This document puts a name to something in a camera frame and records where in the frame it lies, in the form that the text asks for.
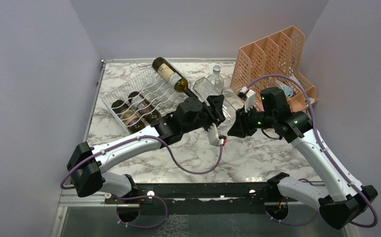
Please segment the green wine bottle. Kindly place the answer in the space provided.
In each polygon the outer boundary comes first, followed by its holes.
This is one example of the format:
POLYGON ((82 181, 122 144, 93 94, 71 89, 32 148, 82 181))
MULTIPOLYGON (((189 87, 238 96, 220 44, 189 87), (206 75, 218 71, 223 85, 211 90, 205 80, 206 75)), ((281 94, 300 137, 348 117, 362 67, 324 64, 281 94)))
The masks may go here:
POLYGON ((138 91, 133 91, 128 95, 128 102, 149 124, 162 117, 161 113, 151 104, 151 102, 138 91))
POLYGON ((123 100, 118 99, 114 101, 111 109, 129 132, 136 133, 145 128, 146 125, 141 121, 136 112, 123 100))
POLYGON ((184 93, 188 97, 197 98, 197 95, 189 88, 189 81, 169 61, 163 57, 157 57, 152 62, 152 68, 171 86, 176 92, 184 93))

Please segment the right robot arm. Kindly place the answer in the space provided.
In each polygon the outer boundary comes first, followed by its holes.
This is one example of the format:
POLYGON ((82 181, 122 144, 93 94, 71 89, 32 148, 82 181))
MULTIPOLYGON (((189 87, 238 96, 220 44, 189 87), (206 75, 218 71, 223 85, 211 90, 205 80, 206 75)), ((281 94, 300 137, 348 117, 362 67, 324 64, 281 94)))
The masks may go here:
POLYGON ((332 228, 341 229, 377 197, 373 186, 363 185, 336 158, 307 114, 291 111, 282 89, 270 87, 261 91, 264 106, 261 112, 254 106, 253 90, 243 87, 238 96, 245 104, 236 111, 228 135, 245 138, 259 129, 274 129, 280 139, 285 139, 304 156, 324 184, 317 187, 279 173, 267 181, 266 195, 270 200, 293 198, 317 210, 332 228))

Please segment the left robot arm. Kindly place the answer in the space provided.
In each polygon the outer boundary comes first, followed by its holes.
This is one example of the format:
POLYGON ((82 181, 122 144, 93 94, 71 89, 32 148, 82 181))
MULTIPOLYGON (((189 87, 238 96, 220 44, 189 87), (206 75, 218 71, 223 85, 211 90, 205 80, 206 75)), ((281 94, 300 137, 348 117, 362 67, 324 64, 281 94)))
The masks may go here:
POLYGON ((67 164, 68 174, 60 184, 64 190, 75 189, 84 198, 98 191, 112 193, 123 202, 136 198, 136 186, 130 175, 107 172, 125 160, 137 155, 166 148, 179 142, 183 135, 200 128, 208 132, 212 146, 222 147, 226 137, 218 134, 217 127, 226 120, 223 113, 223 95, 208 96, 206 102, 189 97, 176 110, 151 125, 127 137, 96 148, 87 142, 78 144, 67 164))

